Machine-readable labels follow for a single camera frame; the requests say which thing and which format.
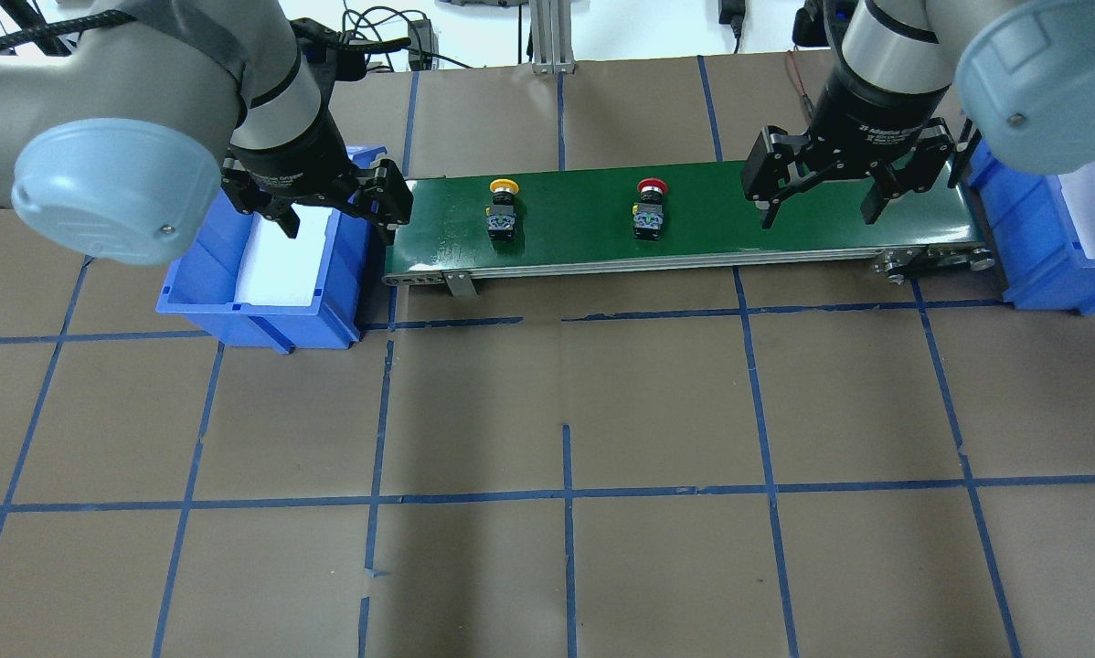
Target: green conveyor belt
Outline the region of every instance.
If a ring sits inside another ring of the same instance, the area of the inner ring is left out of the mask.
[[[944,176],[925,195],[891,204],[874,226],[861,220],[871,181],[826,183],[794,196],[773,229],[744,199],[744,163],[544,172],[510,175],[521,187],[515,242],[486,236],[489,182],[503,174],[415,180],[412,222],[397,230],[385,264],[391,284],[438,282],[465,270],[474,278],[584,272],[627,272],[745,263],[865,257],[887,246],[981,242],[959,191]],[[636,241],[636,184],[669,185],[661,240]]]

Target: white wall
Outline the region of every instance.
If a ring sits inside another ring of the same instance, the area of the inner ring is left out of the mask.
[[[439,0],[347,0],[350,9],[389,4],[394,9],[422,9],[434,21],[439,50],[476,67],[510,66],[516,57],[516,9],[442,3]],[[38,0],[49,20],[70,15],[56,0]],[[66,5],[80,5],[69,0]],[[280,0],[288,18],[310,16],[338,28],[341,0]],[[791,47],[791,25],[803,0],[749,0],[744,50],[763,53]],[[374,14],[385,16],[385,13]],[[728,53],[735,37],[727,25],[718,25],[718,0],[573,0],[573,50],[577,59],[677,58],[683,55]],[[3,19],[9,30],[15,25]],[[523,10],[523,30],[529,28]],[[381,25],[381,35],[405,36],[401,21]],[[20,49],[24,56],[41,56],[34,46]],[[404,58],[397,58],[402,68]]]

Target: red button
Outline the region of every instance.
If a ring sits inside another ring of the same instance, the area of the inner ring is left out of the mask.
[[[661,195],[668,195],[669,193],[669,186],[666,185],[666,182],[660,178],[646,178],[636,184],[637,192],[644,192],[644,188],[646,187],[659,187],[661,188]]]

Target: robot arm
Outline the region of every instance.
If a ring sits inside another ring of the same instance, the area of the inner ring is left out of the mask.
[[[67,25],[88,31],[70,58],[0,58],[0,207],[65,246],[138,265],[193,242],[220,164],[237,207],[289,234],[292,203],[408,221],[401,172],[348,162],[327,109],[334,80],[364,76],[377,46],[289,24],[275,0],[93,9]]]
[[[837,4],[823,0],[828,24]],[[929,191],[954,154],[932,117],[952,83],[1004,163],[1064,174],[1095,161],[1095,0],[858,0],[843,36],[833,26],[837,64],[807,131],[768,126],[741,174],[764,228],[829,180],[873,180],[867,224]]]

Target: yellow button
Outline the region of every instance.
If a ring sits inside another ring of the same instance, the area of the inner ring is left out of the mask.
[[[492,193],[499,191],[500,187],[509,188],[509,191],[516,193],[516,195],[519,193],[519,184],[514,182],[514,180],[496,178],[489,182],[489,191],[492,191]]]

